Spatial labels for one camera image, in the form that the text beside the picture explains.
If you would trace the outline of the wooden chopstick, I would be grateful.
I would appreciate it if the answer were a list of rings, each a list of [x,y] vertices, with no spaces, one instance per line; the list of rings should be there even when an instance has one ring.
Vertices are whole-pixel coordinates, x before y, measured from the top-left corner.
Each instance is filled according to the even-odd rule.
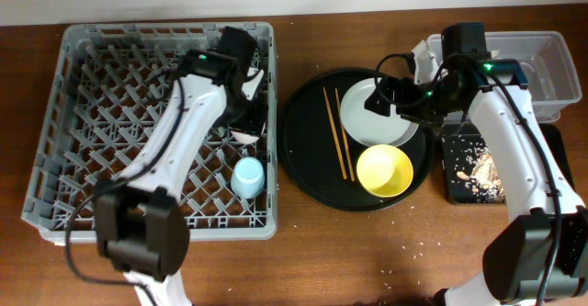
[[[337,88],[335,88],[335,98],[336,98],[336,105],[337,105],[337,114],[338,114],[338,117],[339,117],[341,132],[342,132],[342,136],[343,136],[343,143],[344,143],[344,149],[345,149],[345,158],[346,158],[346,162],[347,162],[347,165],[348,165],[350,180],[352,182],[355,182],[356,181],[356,177],[355,177],[355,172],[354,172],[354,168],[353,168],[353,164],[352,164],[352,160],[351,160],[351,156],[350,156],[350,152],[349,152],[347,134],[346,134],[346,131],[345,131],[345,127],[344,127],[343,119],[342,119],[342,115],[341,115],[341,113],[342,113],[342,111],[341,111],[341,100],[340,100],[339,92],[338,92],[338,89]]]
[[[337,153],[337,158],[338,158],[338,162],[340,165],[340,169],[342,172],[342,176],[343,176],[343,180],[346,180],[348,178],[347,176],[347,172],[345,170],[345,164],[344,164],[344,160],[343,160],[343,155],[342,155],[342,151],[341,151],[341,147],[340,147],[340,143],[339,143],[339,139],[338,139],[338,134],[334,125],[334,117],[333,117],[333,113],[331,111],[331,105],[330,105],[330,101],[326,92],[326,89],[323,88],[322,89],[322,93],[323,93],[323,98],[324,98],[324,102],[325,102],[325,106],[326,106],[326,110],[327,110],[327,116],[328,116],[328,120],[330,123],[330,127],[331,127],[331,131],[332,131],[332,135],[333,135],[333,139],[334,139],[334,147]]]

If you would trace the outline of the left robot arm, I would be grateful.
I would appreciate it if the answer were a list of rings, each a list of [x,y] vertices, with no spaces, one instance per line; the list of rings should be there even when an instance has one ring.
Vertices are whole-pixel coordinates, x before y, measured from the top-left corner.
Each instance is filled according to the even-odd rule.
[[[153,134],[117,180],[96,184],[98,252],[122,272],[122,285],[134,287],[143,305],[190,303],[180,273],[190,232],[179,201],[213,126],[262,133],[258,90],[264,72],[251,65],[256,49],[246,30],[227,27],[215,48],[186,52],[164,73],[171,91]]]

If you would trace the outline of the food scraps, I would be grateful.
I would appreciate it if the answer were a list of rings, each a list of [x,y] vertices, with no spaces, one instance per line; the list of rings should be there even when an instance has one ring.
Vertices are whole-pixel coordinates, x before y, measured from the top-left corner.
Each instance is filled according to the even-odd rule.
[[[458,187],[466,198],[462,203],[504,203],[502,182],[488,148],[467,149],[462,154],[449,174],[449,185]]]

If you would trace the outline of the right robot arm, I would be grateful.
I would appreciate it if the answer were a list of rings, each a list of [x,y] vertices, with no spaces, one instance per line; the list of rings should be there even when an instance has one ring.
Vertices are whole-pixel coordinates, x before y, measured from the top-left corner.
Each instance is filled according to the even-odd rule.
[[[435,295],[440,305],[542,305],[587,292],[587,208],[561,172],[532,108],[515,59],[494,59],[480,22],[441,33],[442,62],[432,80],[374,71],[376,105],[439,126],[460,111],[485,141],[504,190],[509,224],[489,244],[482,271]]]

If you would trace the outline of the yellow bowl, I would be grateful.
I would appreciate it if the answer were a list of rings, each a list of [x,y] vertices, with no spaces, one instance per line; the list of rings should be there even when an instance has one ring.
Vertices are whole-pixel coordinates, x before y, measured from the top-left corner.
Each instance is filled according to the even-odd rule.
[[[379,144],[359,156],[356,174],[362,188],[378,198],[395,198],[413,182],[413,164],[400,148]]]

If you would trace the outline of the grey plate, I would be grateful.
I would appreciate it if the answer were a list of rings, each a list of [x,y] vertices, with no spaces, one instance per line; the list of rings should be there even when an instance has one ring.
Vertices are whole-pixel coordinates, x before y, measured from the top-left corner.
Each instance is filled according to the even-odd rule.
[[[340,117],[345,131],[356,141],[367,147],[388,144],[400,146],[416,133],[418,125],[402,119],[390,106],[390,114],[382,116],[367,110],[364,105],[376,94],[373,79],[365,79],[351,86],[344,95]]]

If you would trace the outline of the blue cup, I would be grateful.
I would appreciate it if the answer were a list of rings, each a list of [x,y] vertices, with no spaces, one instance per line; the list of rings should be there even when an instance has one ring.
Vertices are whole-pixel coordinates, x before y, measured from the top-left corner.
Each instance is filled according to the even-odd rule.
[[[262,192],[264,183],[265,171],[258,159],[244,157],[236,163],[232,171],[231,188],[237,197],[257,197]]]

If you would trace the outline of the pink cup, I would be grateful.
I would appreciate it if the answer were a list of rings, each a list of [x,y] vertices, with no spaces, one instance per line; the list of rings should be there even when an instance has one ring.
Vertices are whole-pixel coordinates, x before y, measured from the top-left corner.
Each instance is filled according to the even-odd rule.
[[[232,137],[241,144],[256,143],[263,136],[265,129],[266,123],[259,121],[242,121],[229,127]]]

